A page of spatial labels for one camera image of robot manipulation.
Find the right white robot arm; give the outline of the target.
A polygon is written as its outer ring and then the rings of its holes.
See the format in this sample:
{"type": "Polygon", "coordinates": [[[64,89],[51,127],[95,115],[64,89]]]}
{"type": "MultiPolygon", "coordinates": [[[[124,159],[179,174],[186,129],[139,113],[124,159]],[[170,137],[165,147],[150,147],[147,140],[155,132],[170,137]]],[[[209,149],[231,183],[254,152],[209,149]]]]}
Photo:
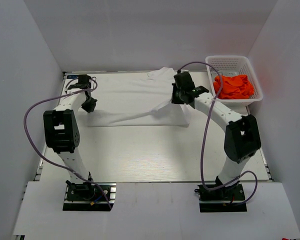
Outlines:
{"type": "Polygon", "coordinates": [[[251,114],[244,116],[217,101],[205,87],[196,87],[189,72],[179,70],[173,77],[171,103],[189,105],[207,116],[200,156],[202,186],[207,191],[215,191],[219,198],[226,200],[233,195],[233,186],[244,174],[247,162],[261,148],[257,120],[251,114]],[[223,149],[226,155],[223,168],[216,177],[215,187],[204,184],[204,151],[211,120],[224,131],[223,149]]]}

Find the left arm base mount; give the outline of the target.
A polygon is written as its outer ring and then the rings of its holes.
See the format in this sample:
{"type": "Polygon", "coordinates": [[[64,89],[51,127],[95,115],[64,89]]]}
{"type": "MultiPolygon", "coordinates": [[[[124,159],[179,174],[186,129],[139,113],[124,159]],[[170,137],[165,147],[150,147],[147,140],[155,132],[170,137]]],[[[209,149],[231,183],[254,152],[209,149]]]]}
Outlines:
{"type": "Polygon", "coordinates": [[[116,183],[99,183],[100,190],[90,183],[70,183],[67,187],[63,201],[63,211],[68,212],[110,212],[115,203],[116,183]]]}

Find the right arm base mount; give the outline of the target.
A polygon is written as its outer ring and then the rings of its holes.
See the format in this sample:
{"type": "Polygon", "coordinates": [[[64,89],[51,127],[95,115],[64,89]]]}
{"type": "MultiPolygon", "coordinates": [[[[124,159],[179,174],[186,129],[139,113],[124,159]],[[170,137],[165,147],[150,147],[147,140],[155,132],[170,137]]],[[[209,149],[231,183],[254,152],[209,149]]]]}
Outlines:
{"type": "Polygon", "coordinates": [[[206,190],[198,185],[194,190],[199,198],[201,213],[243,213],[247,212],[246,200],[242,184],[233,187],[224,187],[215,191],[206,190]]]}

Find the white t shirt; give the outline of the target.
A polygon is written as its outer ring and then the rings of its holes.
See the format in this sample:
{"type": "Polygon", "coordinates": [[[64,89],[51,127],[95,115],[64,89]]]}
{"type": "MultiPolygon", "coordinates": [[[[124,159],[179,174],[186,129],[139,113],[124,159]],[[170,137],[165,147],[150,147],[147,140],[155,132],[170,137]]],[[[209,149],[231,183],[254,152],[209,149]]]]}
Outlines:
{"type": "Polygon", "coordinates": [[[185,105],[171,102],[175,70],[170,67],[134,74],[97,76],[92,96],[97,106],[86,117],[89,127],[182,126],[190,124],[185,105]]]}

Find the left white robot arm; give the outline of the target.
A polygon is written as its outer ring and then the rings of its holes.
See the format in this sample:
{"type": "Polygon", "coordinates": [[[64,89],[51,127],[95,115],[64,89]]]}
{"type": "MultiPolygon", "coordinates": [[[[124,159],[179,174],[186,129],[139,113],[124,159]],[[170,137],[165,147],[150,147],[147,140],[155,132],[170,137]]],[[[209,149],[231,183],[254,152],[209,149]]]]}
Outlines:
{"type": "Polygon", "coordinates": [[[86,113],[95,110],[97,100],[91,96],[92,77],[86,74],[78,76],[76,83],[66,87],[69,96],[64,97],[53,110],[43,114],[46,145],[62,160],[68,169],[70,179],[66,181],[73,194],[80,194],[89,200],[95,196],[96,187],[91,184],[92,176],[84,166],[79,153],[80,132],[76,114],[79,109],[86,113]]]}

